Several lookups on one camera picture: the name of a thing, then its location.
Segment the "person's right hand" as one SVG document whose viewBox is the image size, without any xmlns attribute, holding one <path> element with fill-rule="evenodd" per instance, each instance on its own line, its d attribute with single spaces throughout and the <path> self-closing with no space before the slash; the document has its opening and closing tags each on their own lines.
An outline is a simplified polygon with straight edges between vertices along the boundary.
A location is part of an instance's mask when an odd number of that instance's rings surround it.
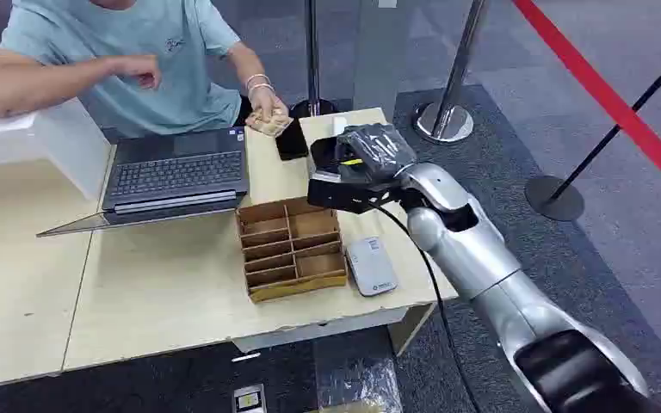
<svg viewBox="0 0 661 413">
<path fill-rule="evenodd" d="M 162 81 L 156 55 L 116 56 L 111 61 L 116 76 L 135 78 L 142 89 L 157 89 Z"/>
</svg>

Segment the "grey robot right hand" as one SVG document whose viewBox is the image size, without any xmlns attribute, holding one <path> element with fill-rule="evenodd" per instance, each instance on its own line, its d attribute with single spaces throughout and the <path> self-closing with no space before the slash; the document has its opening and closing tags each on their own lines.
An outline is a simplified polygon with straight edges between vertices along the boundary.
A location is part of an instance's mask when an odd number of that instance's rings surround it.
<svg viewBox="0 0 661 413">
<path fill-rule="evenodd" d="M 308 161 L 310 205 L 362 214 L 398 200 L 400 173 L 418 158 L 394 126 L 375 123 L 316 140 Z"/>
</svg>

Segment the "person's left hand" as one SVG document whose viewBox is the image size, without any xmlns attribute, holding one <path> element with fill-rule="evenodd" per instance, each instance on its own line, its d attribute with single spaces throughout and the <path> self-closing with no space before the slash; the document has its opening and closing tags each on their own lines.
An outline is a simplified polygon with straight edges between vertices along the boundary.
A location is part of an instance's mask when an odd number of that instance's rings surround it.
<svg viewBox="0 0 661 413">
<path fill-rule="evenodd" d="M 258 113 L 261 120 L 269 121 L 273 115 L 288 117 L 287 106 L 276 95 L 269 83 L 259 83 L 248 90 L 252 113 Z"/>
</svg>

